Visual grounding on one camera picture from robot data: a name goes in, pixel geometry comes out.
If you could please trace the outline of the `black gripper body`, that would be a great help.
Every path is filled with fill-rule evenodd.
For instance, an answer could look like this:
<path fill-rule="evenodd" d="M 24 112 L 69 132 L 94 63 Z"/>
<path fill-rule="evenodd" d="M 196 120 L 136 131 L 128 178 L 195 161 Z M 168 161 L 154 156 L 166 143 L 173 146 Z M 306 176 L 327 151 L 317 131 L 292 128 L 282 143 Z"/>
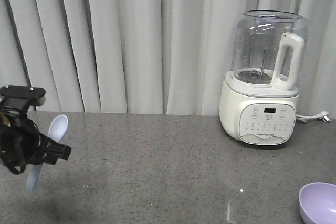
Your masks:
<path fill-rule="evenodd" d="M 27 165 L 55 165 L 67 160 L 71 147 L 42 134 L 23 111 L 1 106 L 1 164 L 18 175 Z"/>

